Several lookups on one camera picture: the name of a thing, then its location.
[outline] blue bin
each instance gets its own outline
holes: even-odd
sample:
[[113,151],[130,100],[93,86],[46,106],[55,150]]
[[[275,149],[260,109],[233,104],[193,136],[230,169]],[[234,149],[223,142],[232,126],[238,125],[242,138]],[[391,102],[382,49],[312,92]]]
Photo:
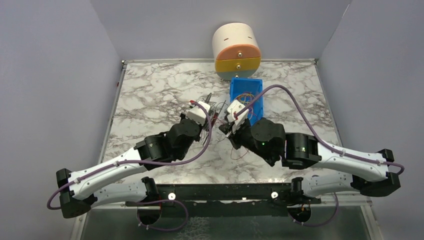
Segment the blue bin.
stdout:
[[[260,92],[262,92],[262,79],[233,77],[229,86],[229,99],[232,102],[243,93],[250,93],[256,97]],[[253,113],[247,115],[251,126],[264,115],[264,100],[262,97],[253,104]]]

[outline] mini drawer cabinet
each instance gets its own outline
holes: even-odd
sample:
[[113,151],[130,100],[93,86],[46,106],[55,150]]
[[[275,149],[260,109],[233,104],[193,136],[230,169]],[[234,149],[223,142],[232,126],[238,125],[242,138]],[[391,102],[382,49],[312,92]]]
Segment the mini drawer cabinet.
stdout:
[[218,28],[212,37],[215,70],[225,80],[247,78],[261,64],[261,51],[250,26],[229,23]]

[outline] purple cable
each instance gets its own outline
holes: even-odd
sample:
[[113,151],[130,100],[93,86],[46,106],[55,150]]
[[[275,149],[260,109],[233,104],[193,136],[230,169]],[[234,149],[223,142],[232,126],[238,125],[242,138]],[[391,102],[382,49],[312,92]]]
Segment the purple cable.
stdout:
[[[303,121],[306,123],[307,127],[310,129],[310,131],[315,136],[315,138],[318,140],[318,142],[320,144],[322,144],[326,149],[328,149],[330,151],[333,151],[333,152],[335,152],[337,154],[340,154],[341,156],[344,155],[346,157],[353,158],[353,159],[360,160],[360,161],[367,162],[367,163],[380,164],[380,162],[378,160],[372,160],[372,159],[368,159],[368,158],[365,158],[365,157],[357,156],[357,155],[354,155],[354,154],[351,154],[351,153],[343,152],[343,151],[340,151],[338,149],[335,149],[334,147],[331,147],[326,142],[324,142],[320,138],[320,136],[318,136],[318,134],[314,130],[314,128],[312,128],[311,123],[306,118],[304,112],[302,111],[301,107],[299,106],[298,102],[296,101],[295,96],[293,96],[293,94],[289,91],[289,89],[287,89],[287,87],[285,87],[283,85],[274,84],[274,85],[271,85],[271,86],[265,88],[249,104],[247,104],[241,111],[239,111],[236,114],[234,114],[234,117],[238,117],[244,111],[248,110],[253,104],[255,104],[255,102],[258,99],[260,99],[262,97],[262,95],[264,95],[266,92],[268,92],[268,90],[273,89],[273,88],[280,88],[280,89],[284,90],[290,96],[291,100],[293,101],[294,105],[296,106],[297,110],[299,111],[300,115],[302,116]],[[401,175],[405,171],[405,167],[403,165],[399,164],[399,163],[385,161],[382,164],[387,165],[387,166],[399,167],[400,170],[397,172],[398,175]]]
[[[146,160],[123,160],[123,161],[119,161],[118,164],[150,164],[150,165],[159,165],[159,166],[178,166],[178,165],[184,165],[184,164],[189,164],[191,162],[193,162],[194,160],[198,159],[204,152],[206,152],[206,149],[209,146],[209,143],[211,142],[211,137],[212,137],[212,122],[211,122],[211,118],[209,117],[209,113],[208,111],[199,103],[191,100],[190,103],[192,103],[193,105],[199,107],[204,114],[206,114],[206,120],[207,120],[207,126],[208,126],[208,136],[206,139],[206,143],[203,146],[202,150],[193,158],[186,160],[186,161],[180,161],[180,162],[154,162],[154,161],[146,161]],[[109,165],[106,165],[104,167],[101,167],[95,171],[92,171],[90,173],[87,173],[84,176],[78,177],[77,180],[81,181],[84,180],[86,178],[89,178],[95,174],[98,174],[106,169],[115,167],[114,163],[111,163]],[[56,197],[56,195],[58,195],[61,191],[63,191],[64,189],[66,189],[67,187],[71,186],[75,184],[75,181],[70,181],[68,183],[66,183],[65,185],[59,187],[56,191],[54,191],[54,193],[50,196],[50,198],[47,201],[47,208],[50,210],[59,210],[61,209],[60,206],[52,206],[52,201],[53,199]]]
[[138,202],[137,205],[144,206],[144,205],[149,205],[149,204],[159,204],[159,203],[166,203],[166,202],[172,202],[172,203],[179,204],[184,209],[185,219],[184,219],[184,222],[182,222],[181,225],[174,227],[174,228],[160,228],[160,227],[145,225],[145,224],[142,223],[140,216],[137,214],[138,226],[146,227],[147,230],[148,229],[154,229],[154,230],[158,230],[158,231],[162,231],[162,232],[173,232],[173,231],[177,231],[177,230],[182,229],[187,224],[187,222],[189,221],[189,211],[187,210],[187,207],[184,206],[184,204],[182,202],[177,201],[177,200],[164,199],[164,200],[149,201],[149,202]]
[[334,192],[334,199],[335,199],[334,213],[332,214],[332,216],[329,219],[327,219],[324,222],[321,222],[321,223],[305,223],[305,222],[300,222],[298,220],[295,220],[292,217],[292,215],[290,215],[290,214],[289,214],[289,216],[291,217],[291,219],[293,219],[293,222],[296,223],[296,224],[299,224],[299,225],[302,225],[302,226],[305,226],[305,227],[312,227],[312,228],[322,227],[324,225],[329,224],[336,217],[337,213],[339,213],[339,198],[337,197],[337,194],[335,192]]

